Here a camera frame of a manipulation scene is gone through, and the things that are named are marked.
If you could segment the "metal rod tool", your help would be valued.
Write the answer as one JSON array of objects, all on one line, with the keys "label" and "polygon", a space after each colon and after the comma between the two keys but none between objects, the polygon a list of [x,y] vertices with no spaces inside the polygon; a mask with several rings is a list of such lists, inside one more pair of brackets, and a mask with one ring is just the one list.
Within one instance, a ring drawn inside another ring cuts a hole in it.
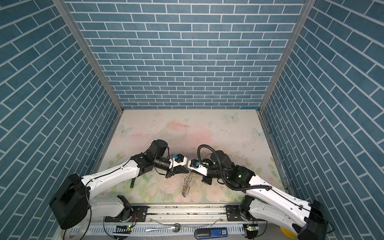
[{"label": "metal rod tool", "polygon": [[[222,218],[219,218],[218,220],[216,220],[212,224],[208,224],[208,225],[194,225],[194,227],[211,227],[214,224],[216,224],[217,222],[222,221],[222,220],[223,220]],[[170,230],[173,233],[178,233],[181,230],[181,228],[182,228],[182,225],[179,224],[179,223],[165,224],[165,223],[161,223],[159,221],[155,221],[155,220],[153,220],[153,221],[156,222],[161,227],[160,228],[147,228],[145,230],[146,232],[149,233],[149,232],[155,232],[155,231],[163,231],[163,230],[167,231],[167,230]]]}]

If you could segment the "blue black device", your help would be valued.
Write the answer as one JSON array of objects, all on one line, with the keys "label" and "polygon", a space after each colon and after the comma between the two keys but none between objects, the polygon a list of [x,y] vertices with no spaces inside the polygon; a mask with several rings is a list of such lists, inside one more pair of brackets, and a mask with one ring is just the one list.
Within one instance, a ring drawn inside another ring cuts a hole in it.
[{"label": "blue black device", "polygon": [[194,232],[196,240],[218,239],[228,237],[227,228],[201,228]]}]

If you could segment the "yellow tape roll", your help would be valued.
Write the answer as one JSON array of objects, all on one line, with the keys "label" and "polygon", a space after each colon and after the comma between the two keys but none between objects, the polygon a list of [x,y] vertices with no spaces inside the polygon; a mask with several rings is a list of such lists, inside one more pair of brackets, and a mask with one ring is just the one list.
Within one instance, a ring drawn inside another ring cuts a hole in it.
[{"label": "yellow tape roll", "polygon": [[283,227],[280,227],[281,231],[283,232],[283,234],[287,237],[287,238],[290,238],[290,239],[295,239],[297,238],[297,235],[294,234],[293,232],[283,228]]}]

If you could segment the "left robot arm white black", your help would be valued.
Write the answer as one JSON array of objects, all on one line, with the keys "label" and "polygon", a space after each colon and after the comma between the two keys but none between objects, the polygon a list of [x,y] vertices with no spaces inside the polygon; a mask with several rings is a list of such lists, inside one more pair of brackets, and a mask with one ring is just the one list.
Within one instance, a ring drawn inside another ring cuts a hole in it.
[{"label": "left robot arm white black", "polygon": [[79,224],[91,209],[91,199],[121,182],[135,179],[154,168],[165,171],[166,178],[187,174],[187,157],[182,154],[165,157],[168,149],[167,142],[154,140],[145,152],[133,155],[113,168],[83,177],[78,174],[67,176],[49,203],[60,228],[67,230]]}]

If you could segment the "aluminium corner post left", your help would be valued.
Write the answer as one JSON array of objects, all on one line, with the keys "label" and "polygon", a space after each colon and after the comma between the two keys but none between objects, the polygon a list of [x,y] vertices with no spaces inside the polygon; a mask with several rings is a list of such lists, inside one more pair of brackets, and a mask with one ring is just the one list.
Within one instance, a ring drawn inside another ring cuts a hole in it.
[{"label": "aluminium corner post left", "polygon": [[67,27],[69,28],[70,32],[72,33],[73,37],[75,38],[77,44],[79,45],[80,49],[82,50],[83,54],[87,58],[89,64],[91,65],[92,69],[96,73],[97,77],[99,78],[99,81],[107,91],[109,97],[111,98],[112,102],[114,103],[115,107],[117,108],[118,112],[120,114],[123,113],[124,108],[121,105],[120,101],[118,100],[116,94],[114,93],[111,85],[109,84],[104,72],[102,71],[99,63],[97,62],[94,54],[92,53],[91,48],[89,47],[87,41],[85,40],[81,30],[79,29],[74,17],[72,16],[71,12],[69,11],[65,1],[62,0],[53,0],[53,4],[57,8],[59,14],[63,18],[64,22],[66,23]]}]

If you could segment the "aluminium corner post right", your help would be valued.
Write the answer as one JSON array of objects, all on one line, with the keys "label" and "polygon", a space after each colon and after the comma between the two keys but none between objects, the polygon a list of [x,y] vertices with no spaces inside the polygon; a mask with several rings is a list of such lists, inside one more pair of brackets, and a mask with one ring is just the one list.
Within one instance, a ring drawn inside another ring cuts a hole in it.
[{"label": "aluminium corner post right", "polygon": [[281,59],[279,60],[279,63],[276,67],[274,75],[271,78],[271,81],[270,81],[270,83],[266,89],[266,93],[265,93],[265,95],[262,99],[262,102],[260,104],[260,108],[259,108],[260,114],[263,114],[266,107],[267,107],[268,101],[269,101],[269,99],[273,93],[273,90],[279,81],[279,77],[282,74],[282,71],[283,71],[283,69],[284,69],[284,67],[288,61],[288,58],[289,58],[289,56],[290,56],[290,54],[291,54],[291,52],[295,46],[295,43],[297,42],[297,40],[299,38],[299,35],[300,35],[300,33],[304,27],[304,24],[305,24],[307,18],[309,17],[309,14],[310,14],[315,2],[316,2],[315,0],[308,0],[308,1],[305,1],[305,4],[303,5],[303,8],[302,8],[302,10],[299,14],[299,17],[298,17],[298,21],[293,28],[291,36],[287,42],[287,45],[283,51]]}]

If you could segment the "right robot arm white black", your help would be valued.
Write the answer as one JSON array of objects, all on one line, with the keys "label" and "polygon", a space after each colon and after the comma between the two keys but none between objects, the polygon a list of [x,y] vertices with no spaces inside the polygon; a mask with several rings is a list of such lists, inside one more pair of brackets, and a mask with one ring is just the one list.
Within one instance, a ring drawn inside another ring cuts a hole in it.
[{"label": "right robot arm white black", "polygon": [[200,145],[188,168],[203,181],[221,180],[233,191],[245,194],[239,211],[242,218],[261,219],[293,233],[300,240],[324,240],[335,230],[319,201],[308,202],[282,191],[250,169],[235,165],[223,151]]}]

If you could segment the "aluminium corner post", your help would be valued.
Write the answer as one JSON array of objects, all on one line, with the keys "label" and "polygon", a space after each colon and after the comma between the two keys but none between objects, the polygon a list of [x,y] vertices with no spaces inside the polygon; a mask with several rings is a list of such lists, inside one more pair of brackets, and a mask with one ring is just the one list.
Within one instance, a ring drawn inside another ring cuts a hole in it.
[{"label": "aluminium corner post", "polygon": [[91,65],[92,69],[96,73],[97,77],[99,78],[99,81],[107,91],[109,97],[111,98],[112,102],[114,103],[115,107],[117,108],[118,112],[120,114],[123,113],[124,108],[121,105],[120,101],[118,100],[116,94],[114,93],[111,85],[109,84],[104,72],[102,71],[99,63],[97,62],[94,54],[92,53],[91,48],[89,47],[87,41],[85,40],[81,30],[79,29],[74,17],[72,16],[71,12],[69,11],[65,1],[62,0],[53,0],[53,4],[57,8],[59,14],[63,18],[64,22],[66,23],[67,27],[69,28],[70,32],[72,33],[73,37],[75,38],[77,44],[79,45],[80,49],[82,50],[83,54],[87,58],[89,64]]},{"label": "aluminium corner post", "polygon": [[299,35],[300,35],[300,33],[304,27],[304,24],[305,24],[307,18],[309,17],[309,14],[310,14],[315,2],[316,2],[315,0],[308,0],[308,1],[305,1],[305,4],[303,5],[303,8],[302,8],[302,10],[299,14],[299,17],[298,17],[298,21],[293,28],[291,36],[287,42],[287,45],[283,51],[281,59],[279,60],[279,63],[276,67],[274,75],[271,78],[271,81],[270,81],[270,83],[266,89],[266,93],[265,93],[265,95],[262,99],[262,102],[260,104],[260,108],[259,108],[260,114],[263,114],[266,107],[267,107],[268,101],[269,101],[269,99],[273,93],[273,90],[279,81],[279,77],[282,74],[282,71],[283,71],[283,69],[284,69],[284,67],[288,61],[288,58],[289,58],[289,56],[290,56],[290,54],[291,54],[291,52],[295,46],[295,43],[297,42],[297,40],[299,38]]}]

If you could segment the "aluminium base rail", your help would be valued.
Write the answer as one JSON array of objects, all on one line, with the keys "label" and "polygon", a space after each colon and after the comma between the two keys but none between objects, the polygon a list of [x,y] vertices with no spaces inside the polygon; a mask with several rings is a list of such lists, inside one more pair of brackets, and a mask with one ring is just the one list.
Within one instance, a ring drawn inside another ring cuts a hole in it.
[{"label": "aluminium base rail", "polygon": [[[253,239],[262,236],[269,223],[265,220],[245,220],[239,211],[239,204],[152,204],[136,205],[132,209],[133,216],[127,221],[119,217],[107,217],[106,210],[101,216],[86,218],[80,224],[63,232],[64,240],[85,240],[91,237],[105,237],[108,240],[128,240],[133,237],[181,237],[193,236],[196,229],[227,228],[228,235],[240,235]],[[194,225],[212,224],[211,227],[194,227]],[[146,232],[147,228],[160,228],[155,221],[165,224],[182,225],[178,233],[167,231]]]}]

